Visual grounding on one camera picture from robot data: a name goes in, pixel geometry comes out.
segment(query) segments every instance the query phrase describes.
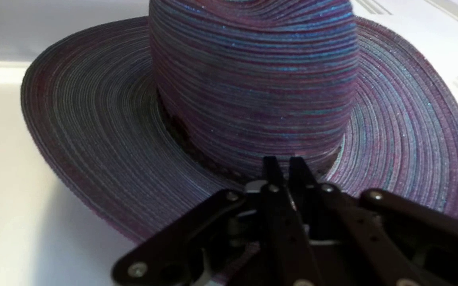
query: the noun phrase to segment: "hat band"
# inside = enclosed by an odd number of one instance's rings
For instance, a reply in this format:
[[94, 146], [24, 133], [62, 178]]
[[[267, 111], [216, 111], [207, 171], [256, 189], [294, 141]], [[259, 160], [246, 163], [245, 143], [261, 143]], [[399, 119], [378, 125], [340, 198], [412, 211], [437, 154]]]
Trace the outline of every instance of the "hat band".
[[[178, 116], [170, 116], [164, 100], [161, 97], [161, 90], [156, 89], [157, 92], [157, 108], [159, 108], [159, 116], [167, 128], [167, 132], [172, 135], [172, 138], [181, 146], [183, 151], [186, 151], [186, 154], [189, 157], [192, 157], [197, 163], [200, 163], [203, 168], [208, 168], [210, 171], [224, 176], [227, 179], [232, 179], [235, 182], [240, 184], [246, 184], [248, 181], [258, 179], [253, 176], [248, 176], [242, 171], [232, 170], [219, 162], [215, 162], [211, 157], [208, 157], [207, 154], [203, 154], [191, 140], [188, 135], [188, 127], [186, 124], [178, 117]], [[334, 162], [337, 160], [340, 154], [340, 146], [326, 157], [323, 165], [318, 165], [316, 170], [313, 170], [313, 173], [318, 178], [323, 178], [331, 167], [334, 165]]]

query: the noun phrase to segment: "hat brim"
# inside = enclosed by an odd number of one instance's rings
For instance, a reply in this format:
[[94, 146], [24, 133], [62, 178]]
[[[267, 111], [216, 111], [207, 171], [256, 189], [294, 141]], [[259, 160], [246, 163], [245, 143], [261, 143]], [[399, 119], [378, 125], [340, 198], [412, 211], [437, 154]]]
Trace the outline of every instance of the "hat brim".
[[[356, 19], [358, 105], [328, 179], [383, 187], [458, 217], [458, 105], [423, 55]], [[29, 130], [59, 178], [141, 240], [223, 187], [167, 132], [151, 76], [148, 19], [87, 28], [46, 49], [22, 82]]]

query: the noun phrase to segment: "hat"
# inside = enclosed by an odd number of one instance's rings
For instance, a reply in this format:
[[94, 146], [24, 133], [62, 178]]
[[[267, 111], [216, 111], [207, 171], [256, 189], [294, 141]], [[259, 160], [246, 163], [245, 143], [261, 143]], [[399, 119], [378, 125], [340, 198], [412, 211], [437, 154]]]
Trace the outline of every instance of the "hat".
[[48, 47], [22, 112], [57, 176], [134, 240], [243, 189], [264, 155], [458, 217], [453, 95], [348, 0], [153, 0]]

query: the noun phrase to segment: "cowboy hat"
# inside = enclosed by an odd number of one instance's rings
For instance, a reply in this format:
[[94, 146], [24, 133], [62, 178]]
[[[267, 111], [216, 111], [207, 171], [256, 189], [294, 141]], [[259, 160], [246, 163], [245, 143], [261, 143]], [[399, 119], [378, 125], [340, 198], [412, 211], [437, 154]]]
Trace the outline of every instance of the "cowboy hat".
[[57, 176], [134, 240], [259, 178], [264, 155], [458, 217], [455, 98], [347, 0], [153, 0], [48, 47], [22, 112]]

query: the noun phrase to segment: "white table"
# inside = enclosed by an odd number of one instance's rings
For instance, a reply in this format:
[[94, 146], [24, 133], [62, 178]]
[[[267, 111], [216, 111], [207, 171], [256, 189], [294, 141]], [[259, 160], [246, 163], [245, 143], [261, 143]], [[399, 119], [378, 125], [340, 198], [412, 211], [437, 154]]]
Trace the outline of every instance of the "white table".
[[[353, 1], [358, 14], [420, 47], [458, 100], [458, 4]], [[22, 120], [19, 82], [48, 44], [94, 24], [145, 14], [146, 3], [0, 0], [0, 286], [110, 286], [113, 262], [134, 246], [79, 203], [43, 162]]]

